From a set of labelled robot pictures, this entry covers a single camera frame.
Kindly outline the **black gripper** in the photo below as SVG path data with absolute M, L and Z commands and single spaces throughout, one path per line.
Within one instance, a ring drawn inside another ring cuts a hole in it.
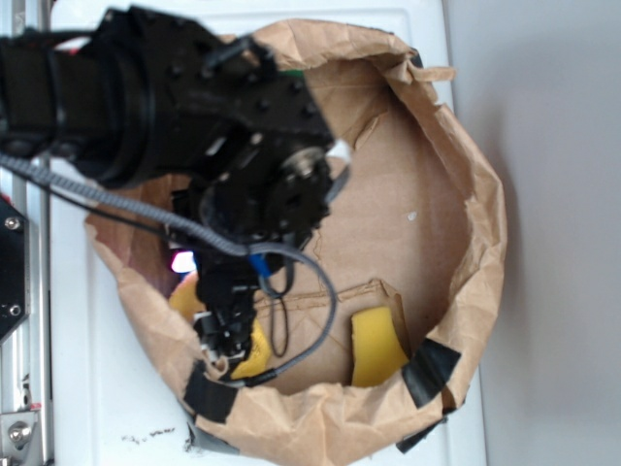
M 349 177 L 350 146 L 342 139 L 328 144 L 258 139 L 239 164 L 211 183 L 194 181 L 172 196 L 177 215 L 245 249 L 230 254 L 176 233 L 183 251 L 193 256 L 199 307 L 191 322 L 212 361 L 248 359 L 256 292 L 263 291 L 272 304 L 282 302 L 298 261 L 282 248 L 302 250 L 308 244 Z

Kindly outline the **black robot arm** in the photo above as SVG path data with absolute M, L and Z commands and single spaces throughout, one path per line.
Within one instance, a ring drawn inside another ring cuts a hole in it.
M 137 7 L 79 31 L 1 42 L 1 151 L 41 152 L 107 189 L 185 175 L 177 215 L 237 245 L 302 249 L 346 182 L 336 145 L 302 75 L 243 36 Z

